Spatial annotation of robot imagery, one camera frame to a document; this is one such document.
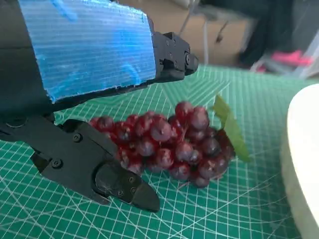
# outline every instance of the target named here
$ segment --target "grape leaf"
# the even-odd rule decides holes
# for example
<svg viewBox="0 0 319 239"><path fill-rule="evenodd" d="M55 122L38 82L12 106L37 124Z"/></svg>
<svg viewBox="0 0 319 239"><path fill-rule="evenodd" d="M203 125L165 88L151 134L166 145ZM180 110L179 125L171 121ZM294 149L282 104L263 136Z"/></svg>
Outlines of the grape leaf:
<svg viewBox="0 0 319 239"><path fill-rule="evenodd" d="M244 137L232 112L227 116L224 130L235 149L236 155L244 162L250 162L249 151L245 145Z"/></svg>
<svg viewBox="0 0 319 239"><path fill-rule="evenodd" d="M215 115L220 119L222 128L224 128L230 142L232 143L236 155L238 155L242 161L250 162L251 159L249 157L249 151L245 145L240 127L234 114L230 110L230 107L220 95L216 96L212 109L215 111Z"/></svg>
<svg viewBox="0 0 319 239"><path fill-rule="evenodd" d="M220 119L222 128L224 128L227 116L231 112L230 107L220 95L217 95L212 109L215 111L215 115Z"/></svg>

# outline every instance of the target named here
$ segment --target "white bowl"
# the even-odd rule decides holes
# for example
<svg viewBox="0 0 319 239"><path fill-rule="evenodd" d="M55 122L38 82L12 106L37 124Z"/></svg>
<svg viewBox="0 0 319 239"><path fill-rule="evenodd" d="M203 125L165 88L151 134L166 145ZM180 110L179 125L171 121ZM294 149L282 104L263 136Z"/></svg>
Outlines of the white bowl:
<svg viewBox="0 0 319 239"><path fill-rule="evenodd" d="M319 84L292 99L281 150L282 176L303 239L319 238Z"/></svg>

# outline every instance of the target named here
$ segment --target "red grape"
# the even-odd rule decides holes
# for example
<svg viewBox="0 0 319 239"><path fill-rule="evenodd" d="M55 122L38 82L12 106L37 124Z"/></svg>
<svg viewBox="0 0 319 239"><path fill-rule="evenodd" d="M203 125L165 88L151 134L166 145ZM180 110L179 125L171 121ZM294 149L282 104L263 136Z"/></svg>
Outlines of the red grape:
<svg viewBox="0 0 319 239"><path fill-rule="evenodd" d="M189 139L190 142L196 143L200 142L203 140L205 137L205 132L204 131L197 131L192 128L189 128L186 132L186 138Z"/></svg>
<svg viewBox="0 0 319 239"><path fill-rule="evenodd" d="M123 147L118 147L118 154L120 156L121 166L123 168L127 168L130 163L130 158L132 157L132 153Z"/></svg>
<svg viewBox="0 0 319 239"><path fill-rule="evenodd" d="M195 130L205 130L209 126L209 118L207 112L193 111L189 114L188 123Z"/></svg>
<svg viewBox="0 0 319 239"><path fill-rule="evenodd" d="M137 143L136 150L141 156L148 157L155 153L156 147L156 143L151 138L144 136Z"/></svg>
<svg viewBox="0 0 319 239"><path fill-rule="evenodd" d="M139 116L138 115L130 115L128 116L128 118L126 119L126 123L130 124L130 125L135 125L136 121L138 120Z"/></svg>
<svg viewBox="0 0 319 239"><path fill-rule="evenodd" d="M228 136L226 135L226 132L223 129L220 129L217 132L216 139L218 140L220 144L221 151L225 158L230 161L233 159L236 154L233 145L231 144Z"/></svg>
<svg viewBox="0 0 319 239"><path fill-rule="evenodd" d="M186 162L175 162L169 169L169 173L172 178L185 181L190 176L190 166Z"/></svg>
<svg viewBox="0 0 319 239"><path fill-rule="evenodd" d="M151 127L151 136L158 142L168 141L171 136L171 126L164 120L156 120Z"/></svg>
<svg viewBox="0 0 319 239"><path fill-rule="evenodd" d="M183 140L183 131L181 128L172 126L170 139L167 141L170 145L176 145Z"/></svg>
<svg viewBox="0 0 319 239"><path fill-rule="evenodd" d="M106 132L114 129L114 120L109 116L101 116L97 121L97 130Z"/></svg>
<svg viewBox="0 0 319 239"><path fill-rule="evenodd" d="M134 137L133 126L126 122L116 122L115 134L119 143L129 143Z"/></svg>
<svg viewBox="0 0 319 239"><path fill-rule="evenodd" d="M190 182L196 188L205 188L209 185L209 179L201 177L198 172L192 173L190 177Z"/></svg>
<svg viewBox="0 0 319 239"><path fill-rule="evenodd" d="M210 137L210 138L214 138L217 135L217 129L214 127L208 127L205 130L205 136L206 137Z"/></svg>
<svg viewBox="0 0 319 239"><path fill-rule="evenodd" d="M156 153L155 161L159 167L169 169L174 163L174 158L169 149L161 148Z"/></svg>
<svg viewBox="0 0 319 239"><path fill-rule="evenodd" d="M222 175L226 172L229 161L225 158L223 154L219 154L217 157L214 158L216 162L216 173L217 175Z"/></svg>
<svg viewBox="0 0 319 239"><path fill-rule="evenodd" d="M130 160L127 170L136 173L137 175L141 175L144 171L143 162L141 157L135 157Z"/></svg>
<svg viewBox="0 0 319 239"><path fill-rule="evenodd" d="M193 112L193 106L190 102L182 101L175 107L176 117L181 123L186 122L187 115L191 112Z"/></svg>
<svg viewBox="0 0 319 239"><path fill-rule="evenodd" d="M203 106L196 106L194 108L194 111L200 112L200 113L204 113L204 114L206 114L208 116L208 112L207 112L206 108L203 107Z"/></svg>
<svg viewBox="0 0 319 239"><path fill-rule="evenodd" d="M155 160L148 160L146 162L147 168L153 173L160 173L163 169L156 163Z"/></svg>
<svg viewBox="0 0 319 239"><path fill-rule="evenodd" d="M99 118L100 118L100 117L91 118L90 121L89 121L90 126L96 128Z"/></svg>
<svg viewBox="0 0 319 239"><path fill-rule="evenodd" d="M138 137L141 137L143 135L146 135L153 123L153 119L150 116L141 116L138 118L134 128L135 128L135 134Z"/></svg>
<svg viewBox="0 0 319 239"><path fill-rule="evenodd" d="M203 178L210 179L217 175L216 167L216 161L214 159L204 159L198 165L198 172Z"/></svg>
<svg viewBox="0 0 319 239"><path fill-rule="evenodd" d="M220 146L214 138L206 138L201 144L201 150L205 155L213 156L220 152Z"/></svg>
<svg viewBox="0 0 319 239"><path fill-rule="evenodd" d="M111 141L113 141L113 143L118 144L118 137L116 136L116 134L114 134L113 132L105 132L104 133L105 137L109 138Z"/></svg>
<svg viewBox="0 0 319 239"><path fill-rule="evenodd" d="M198 172L203 178L218 178L223 175L228 168L229 161L223 154L219 154L214 158L203 160L198 165Z"/></svg>
<svg viewBox="0 0 319 239"><path fill-rule="evenodd" d="M188 161L193 154L193 147L190 143L183 141L176 146L175 155L178 161Z"/></svg>
<svg viewBox="0 0 319 239"><path fill-rule="evenodd" d="M197 165L198 163L201 162L202 159L203 159L203 154L199 150L195 149L193 150L193 154L189 158L188 163L190 165Z"/></svg>
<svg viewBox="0 0 319 239"><path fill-rule="evenodd" d="M119 152L119 147L118 147L118 150L117 150L117 152L116 152L114 158L115 158L117 161L119 161L120 163L122 162L122 158L121 158L120 152Z"/></svg>
<svg viewBox="0 0 319 239"><path fill-rule="evenodd" d="M179 120L177 119L176 115L172 115L168 118L168 122L171 126L175 126L178 128L183 128Z"/></svg>

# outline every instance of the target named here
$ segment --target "blue textured tape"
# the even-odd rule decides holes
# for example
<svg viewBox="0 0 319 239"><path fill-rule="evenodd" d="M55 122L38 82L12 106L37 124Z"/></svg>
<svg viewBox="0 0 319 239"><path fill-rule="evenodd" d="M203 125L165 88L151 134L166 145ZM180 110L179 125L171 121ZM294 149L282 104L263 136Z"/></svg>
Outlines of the blue textured tape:
<svg viewBox="0 0 319 239"><path fill-rule="evenodd" d="M52 102L156 74L145 13L108 0L19 0Z"/></svg>

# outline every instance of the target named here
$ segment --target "green cutting mat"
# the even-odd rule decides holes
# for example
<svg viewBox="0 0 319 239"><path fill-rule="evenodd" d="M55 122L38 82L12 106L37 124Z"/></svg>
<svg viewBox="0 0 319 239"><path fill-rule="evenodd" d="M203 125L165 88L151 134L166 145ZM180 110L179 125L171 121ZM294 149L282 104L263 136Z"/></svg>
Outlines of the green cutting mat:
<svg viewBox="0 0 319 239"><path fill-rule="evenodd" d="M200 67L182 82L151 85L56 113L57 122L104 114L124 120L148 110L169 116L181 100L211 106L219 93L233 109L253 161L233 161L221 180L200 190L181 187L164 172L144 173L161 203L161 210L150 214L116 200L110 206L89 201L41 177L29 160L32 150L27 145L0 142L0 238L300 238L281 179L279 149L289 102L307 84ZM219 126L212 112L210 118Z"/></svg>

